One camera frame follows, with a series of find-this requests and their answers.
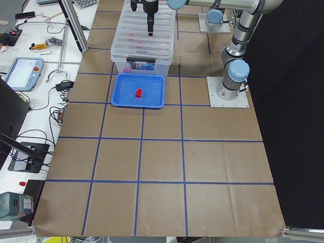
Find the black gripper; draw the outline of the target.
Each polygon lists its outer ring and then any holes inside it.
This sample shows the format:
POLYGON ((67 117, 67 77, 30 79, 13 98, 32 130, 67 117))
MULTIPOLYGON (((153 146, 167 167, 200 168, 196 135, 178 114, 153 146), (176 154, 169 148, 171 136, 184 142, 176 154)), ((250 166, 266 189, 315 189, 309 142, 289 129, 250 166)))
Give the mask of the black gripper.
POLYGON ((131 9, 137 10, 137 4, 143 5, 143 11, 147 14, 148 35, 153 36, 154 14, 158 12, 158 0, 131 0, 131 9))

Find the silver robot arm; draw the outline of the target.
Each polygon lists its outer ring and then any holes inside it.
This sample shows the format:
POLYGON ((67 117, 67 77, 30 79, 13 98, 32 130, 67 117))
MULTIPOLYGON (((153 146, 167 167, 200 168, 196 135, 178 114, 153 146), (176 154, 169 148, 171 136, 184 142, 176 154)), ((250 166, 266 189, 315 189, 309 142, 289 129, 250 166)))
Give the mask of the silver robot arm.
POLYGON ((224 11, 220 9, 210 9, 207 12, 207 24, 221 24, 223 23, 224 11))
POLYGON ((167 1, 176 13, 177 68, 170 76, 178 76, 180 88, 185 88, 194 77, 225 76, 228 66, 243 59, 247 45, 263 15, 281 5, 281 1, 167 1), (234 19, 231 37, 199 33, 199 28, 189 24, 198 22, 200 10, 219 10, 241 13, 234 19))

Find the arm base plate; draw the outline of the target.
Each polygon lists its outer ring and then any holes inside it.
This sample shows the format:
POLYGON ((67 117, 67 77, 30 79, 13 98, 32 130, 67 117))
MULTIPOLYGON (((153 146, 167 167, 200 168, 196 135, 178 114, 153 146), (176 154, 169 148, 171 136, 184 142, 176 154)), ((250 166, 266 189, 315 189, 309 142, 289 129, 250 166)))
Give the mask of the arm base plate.
POLYGON ((207 87, 211 108, 249 108, 247 91, 242 84, 236 91, 223 85, 223 77, 207 77, 207 87))
POLYGON ((208 17, 210 14, 199 13, 199 30, 201 33, 215 33, 215 34, 230 34, 231 30, 229 27, 229 23, 227 21, 226 14, 223 14, 220 17, 217 17, 216 20, 220 20, 218 23, 216 21, 210 22, 208 17))

